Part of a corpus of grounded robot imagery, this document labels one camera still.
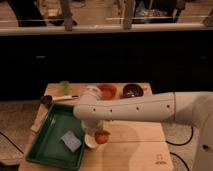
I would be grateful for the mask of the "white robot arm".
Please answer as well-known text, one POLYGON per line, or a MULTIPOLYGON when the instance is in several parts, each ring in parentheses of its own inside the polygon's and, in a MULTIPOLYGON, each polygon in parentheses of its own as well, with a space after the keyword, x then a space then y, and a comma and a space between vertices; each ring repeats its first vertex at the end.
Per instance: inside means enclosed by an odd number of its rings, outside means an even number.
POLYGON ((192 171, 213 171, 213 92, 169 92, 133 98, 102 100, 96 86, 88 86, 73 109, 87 131, 99 122, 172 122, 199 129, 192 171))

